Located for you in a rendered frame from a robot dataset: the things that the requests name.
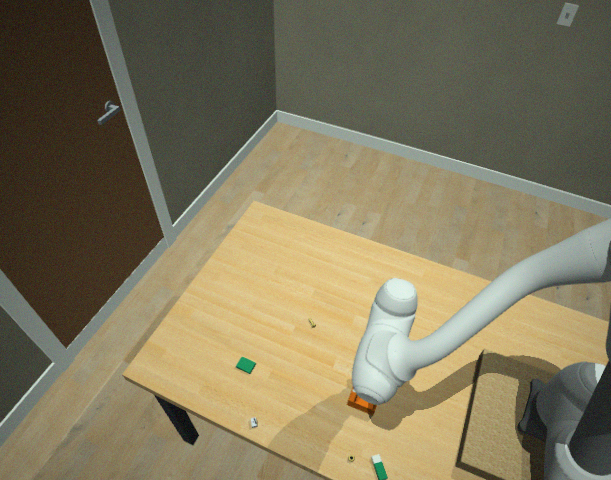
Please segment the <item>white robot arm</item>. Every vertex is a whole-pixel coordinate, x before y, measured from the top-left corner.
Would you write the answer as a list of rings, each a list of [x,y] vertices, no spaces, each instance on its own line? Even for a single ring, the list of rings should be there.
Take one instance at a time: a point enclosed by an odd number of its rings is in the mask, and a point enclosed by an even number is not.
[[[391,278],[372,303],[353,363],[353,388],[368,403],[386,403],[417,370],[450,355],[529,294],[610,281],[611,218],[515,264],[419,340],[408,338],[418,306],[416,288]],[[518,430],[546,443],[544,480],[611,480],[611,307],[606,353],[606,366],[579,362],[547,384],[530,382]]]

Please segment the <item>orange three-compartment bin rack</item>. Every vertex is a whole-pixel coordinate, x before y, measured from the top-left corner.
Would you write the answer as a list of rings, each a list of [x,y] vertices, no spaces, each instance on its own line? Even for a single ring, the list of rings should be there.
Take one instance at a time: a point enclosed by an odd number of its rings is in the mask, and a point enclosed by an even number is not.
[[[354,388],[352,388],[352,391],[350,393],[348,402],[347,402],[348,406],[351,406],[355,409],[358,409],[360,411],[363,411],[365,413],[368,413],[370,415],[374,415],[374,412],[376,410],[377,405],[368,403],[366,401],[364,401],[363,399],[361,399],[356,393]]]

